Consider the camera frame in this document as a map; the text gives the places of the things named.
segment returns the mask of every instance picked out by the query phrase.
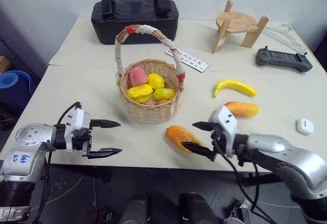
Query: blue yoga mat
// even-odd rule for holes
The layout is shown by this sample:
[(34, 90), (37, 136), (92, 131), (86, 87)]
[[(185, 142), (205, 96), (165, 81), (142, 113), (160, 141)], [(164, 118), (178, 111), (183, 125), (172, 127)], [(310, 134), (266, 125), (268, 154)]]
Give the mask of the blue yoga mat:
[(36, 89), (31, 77), (18, 70), (0, 74), (0, 101), (14, 103), (24, 109)]

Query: white table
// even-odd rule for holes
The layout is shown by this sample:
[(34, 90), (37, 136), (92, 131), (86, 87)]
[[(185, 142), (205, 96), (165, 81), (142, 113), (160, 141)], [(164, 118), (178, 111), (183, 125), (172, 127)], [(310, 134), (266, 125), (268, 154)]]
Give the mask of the white table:
[[(268, 23), (268, 25), (276, 27), (280, 24)], [(266, 45), (273, 51), (295, 53), (294, 50), (263, 34), (260, 35), (252, 48), (240, 46), (245, 34), (229, 35), (224, 47), (213, 54), (212, 49), (217, 38), (217, 29), (214, 20), (179, 20), (174, 43), (178, 48), (209, 62), (211, 66), (208, 70), (210, 71), (285, 73), (295, 75), (297, 78), (299, 76), (325, 74), (310, 50), (308, 50), (307, 58), (312, 63), (313, 68), (308, 73), (299, 74), (290, 68), (256, 66), (256, 52)], [(294, 30), (290, 31), (290, 34), (297, 42), (302, 42)], [(165, 54), (166, 50), (167, 48), (162, 44), (124, 45), (122, 46), (123, 64), (126, 67), (135, 61), (146, 58), (170, 60), (171, 57)], [(50, 65), (116, 68), (114, 46), (103, 45), (98, 41), (90, 18), (78, 17), (61, 48), (51, 59)], [(188, 66), (185, 66), (185, 68), (186, 70), (192, 70)]]
[[(88, 160), (81, 157), (81, 151), (68, 153), (60, 150), (54, 152), (53, 163), (231, 170), (220, 156), (216, 162), (211, 162), (203, 156), (182, 152), (165, 139), (165, 130), (172, 125), (185, 127), (204, 145), (210, 146), (209, 133), (192, 127), (192, 123), (206, 121), (212, 111), (226, 102), (240, 101), (255, 103), (261, 110), (254, 117), (238, 119), (239, 133), (280, 135), (294, 146), (312, 150), (327, 160), (326, 75), (299, 76), (286, 71), (208, 70), (199, 73), (190, 69), (186, 73), (185, 89), (177, 115), (163, 123), (147, 124), (137, 122), (124, 111), (115, 85), (115, 72), (115, 68), (106, 67), (49, 66), (3, 148), (0, 159), (4, 159), (12, 146), (18, 128), (31, 122), (53, 125), (70, 104), (81, 101), (82, 108), (91, 114), (91, 118), (110, 119), (122, 124), (113, 129), (94, 129), (92, 148), (117, 147), (123, 151), (109, 158)], [(234, 90), (224, 89), (216, 98), (212, 98), (213, 86), (222, 79), (248, 83), (257, 90), (258, 95), (250, 98)], [(296, 131), (295, 121), (300, 117), (313, 121), (313, 135), (305, 136)], [(239, 169), (253, 170), (251, 164)]]

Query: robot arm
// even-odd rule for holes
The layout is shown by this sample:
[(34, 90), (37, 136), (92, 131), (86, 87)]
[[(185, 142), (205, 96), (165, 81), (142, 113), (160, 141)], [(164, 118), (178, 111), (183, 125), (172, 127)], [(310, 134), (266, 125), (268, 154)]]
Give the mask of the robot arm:
[(0, 223), (28, 218), (31, 194), (41, 175), (47, 152), (83, 150), (82, 156), (104, 158), (122, 151), (116, 148), (91, 151), (92, 128), (112, 128), (120, 126), (119, 123), (92, 120), (80, 104), (76, 105), (73, 115), (68, 117), (65, 125), (32, 123), (17, 131), (14, 145), (0, 170)]
[[(280, 177), (308, 223), (327, 223), (327, 164), (320, 156), (279, 136), (237, 134), (237, 120), (225, 106), (214, 111), (209, 122), (193, 125), (211, 131), (218, 147), (230, 158), (237, 155), (240, 166), (254, 162)], [(218, 153), (214, 143), (213, 151), (189, 142), (183, 145), (211, 160)]]

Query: basket handle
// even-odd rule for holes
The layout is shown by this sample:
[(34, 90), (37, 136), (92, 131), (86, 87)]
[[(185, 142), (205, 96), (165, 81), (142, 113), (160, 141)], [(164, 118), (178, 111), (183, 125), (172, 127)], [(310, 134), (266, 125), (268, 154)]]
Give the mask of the basket handle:
[(122, 43), (127, 39), (127, 37), (131, 34), (152, 34), (154, 37), (156, 37), (158, 40), (161, 41), (165, 46), (167, 46), (170, 51), (172, 52), (174, 56), (174, 60), (176, 62), (176, 75), (179, 80), (179, 85), (182, 87), (184, 78), (185, 78), (185, 70), (182, 66), (182, 62), (180, 59), (180, 54), (177, 50), (176, 45), (168, 39), (160, 30), (149, 26), (149, 25), (129, 25), (127, 27), (124, 27), (123, 30), (116, 36), (115, 40), (115, 46), (114, 46), (114, 51), (115, 51), (115, 61), (117, 63), (117, 83), (119, 83), (119, 78), (124, 74), (124, 66), (122, 64), (122, 56), (121, 56), (121, 47)]

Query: black bag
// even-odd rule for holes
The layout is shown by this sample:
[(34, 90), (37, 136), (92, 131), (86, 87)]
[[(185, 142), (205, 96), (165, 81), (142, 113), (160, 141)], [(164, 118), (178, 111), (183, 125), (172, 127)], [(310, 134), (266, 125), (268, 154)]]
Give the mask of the black bag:
[[(114, 44), (116, 35), (131, 24), (146, 24), (174, 40), (178, 10), (171, 0), (102, 0), (94, 5), (91, 21), (99, 41)], [(152, 35), (133, 34), (124, 44), (159, 43)]]

